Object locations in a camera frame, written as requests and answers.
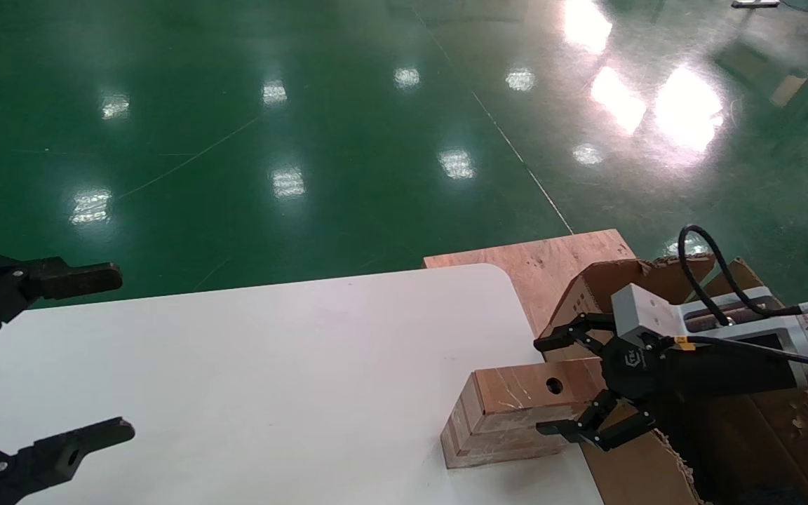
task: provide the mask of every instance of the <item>yellow tape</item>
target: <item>yellow tape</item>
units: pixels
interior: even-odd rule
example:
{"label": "yellow tape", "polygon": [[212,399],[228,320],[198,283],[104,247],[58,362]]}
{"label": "yellow tape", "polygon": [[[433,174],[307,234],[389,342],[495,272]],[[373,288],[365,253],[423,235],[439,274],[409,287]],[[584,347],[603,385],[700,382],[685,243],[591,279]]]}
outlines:
{"label": "yellow tape", "polygon": [[687,335],[679,335],[674,337],[675,344],[682,349],[682,351],[696,351],[696,346],[687,341]]}

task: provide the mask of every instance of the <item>white table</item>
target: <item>white table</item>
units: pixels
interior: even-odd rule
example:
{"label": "white table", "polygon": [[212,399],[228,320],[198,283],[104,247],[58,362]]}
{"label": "white table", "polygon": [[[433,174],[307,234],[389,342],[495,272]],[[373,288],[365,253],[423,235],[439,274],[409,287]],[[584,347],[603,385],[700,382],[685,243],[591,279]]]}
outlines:
{"label": "white table", "polygon": [[578,447],[445,470],[469,372],[538,361],[491,265],[34,310],[0,332],[0,450],[137,429],[25,505],[601,505]]}

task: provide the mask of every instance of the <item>green epoxy floor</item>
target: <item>green epoxy floor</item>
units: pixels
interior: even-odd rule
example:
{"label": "green epoxy floor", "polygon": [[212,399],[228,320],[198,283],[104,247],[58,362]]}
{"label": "green epoxy floor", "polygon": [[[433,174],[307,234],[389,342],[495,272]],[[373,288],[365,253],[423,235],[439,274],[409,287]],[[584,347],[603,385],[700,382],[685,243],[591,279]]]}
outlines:
{"label": "green epoxy floor", "polygon": [[84,301],[708,228],[808,297],[808,14],[685,0],[0,0],[0,253]]}

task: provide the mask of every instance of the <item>black cable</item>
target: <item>black cable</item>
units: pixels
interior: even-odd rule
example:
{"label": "black cable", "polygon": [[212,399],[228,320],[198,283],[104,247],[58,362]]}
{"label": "black cable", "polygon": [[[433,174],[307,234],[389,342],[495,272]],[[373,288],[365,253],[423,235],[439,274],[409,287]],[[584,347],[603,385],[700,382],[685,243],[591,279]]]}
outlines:
{"label": "black cable", "polygon": [[703,230],[703,228],[698,227],[696,224],[686,224],[686,226],[682,228],[682,231],[679,232],[679,263],[682,265],[682,271],[685,273],[685,277],[687,277],[687,282],[690,282],[690,285],[694,289],[696,297],[700,298],[700,301],[705,304],[706,308],[708,308],[709,312],[715,316],[715,319],[719,322],[719,324],[721,324],[721,326],[728,326],[728,318],[725,317],[725,313],[722,313],[722,309],[720,309],[719,306],[716,306],[712,298],[710,298],[703,288],[700,287],[700,283],[696,281],[694,278],[694,273],[690,271],[690,267],[687,265],[687,252],[685,252],[687,232],[693,231],[700,234],[698,229]]}
{"label": "black cable", "polygon": [[740,298],[741,303],[743,303],[744,306],[747,306],[747,308],[753,311],[753,313],[759,314],[763,317],[799,316],[799,314],[802,314],[800,306],[769,309],[762,308],[757,306],[757,304],[754,304],[753,300],[750,300],[750,297],[748,297],[747,294],[741,290],[737,281],[734,280],[734,275],[732,275],[730,269],[728,269],[728,262],[725,261],[725,256],[722,256],[722,251],[719,250],[719,246],[715,244],[713,237],[710,236],[709,233],[706,233],[705,229],[698,227],[696,224],[686,224],[686,226],[682,228],[682,231],[679,232],[679,262],[682,263],[682,270],[685,272],[687,281],[692,284],[694,292],[696,295],[698,295],[700,300],[703,301],[706,308],[713,313],[713,316],[715,316],[715,319],[718,320],[719,324],[722,324],[722,326],[728,326],[727,317],[725,317],[722,310],[719,309],[715,303],[713,303],[712,298],[703,292],[703,288],[700,288],[700,285],[694,278],[689,266],[687,266],[687,257],[685,255],[685,240],[687,239],[687,232],[694,232],[698,234],[706,242],[706,244],[709,245],[709,248],[712,249],[713,255],[715,256],[715,261],[719,263],[719,268],[722,270],[722,275],[725,275],[725,280],[728,281],[728,285],[730,285],[732,291],[734,291],[734,294]]}
{"label": "black cable", "polygon": [[[666,339],[666,341],[671,344],[674,344],[676,340],[675,337],[664,337],[664,339]],[[684,340],[684,342],[721,345],[722,347],[730,347],[733,349],[738,349],[738,351],[764,354],[767,356],[772,356],[772,358],[783,359],[783,361],[796,361],[797,363],[805,363],[808,365],[808,356],[804,356],[802,354],[795,354],[794,352],[780,351],[780,349],[773,349],[770,347],[764,347],[753,343],[728,341],[728,339],[718,339],[715,337],[699,337],[699,336],[687,336],[682,337],[682,339]]]}

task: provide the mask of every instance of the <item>hole in wooden block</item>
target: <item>hole in wooden block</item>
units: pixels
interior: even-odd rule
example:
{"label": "hole in wooden block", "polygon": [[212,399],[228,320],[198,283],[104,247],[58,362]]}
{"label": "hole in wooden block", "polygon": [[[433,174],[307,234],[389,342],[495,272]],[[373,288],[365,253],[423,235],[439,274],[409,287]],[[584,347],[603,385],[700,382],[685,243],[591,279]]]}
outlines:
{"label": "hole in wooden block", "polygon": [[551,377],[547,381],[548,391],[554,394],[563,393],[563,383],[557,377]]}

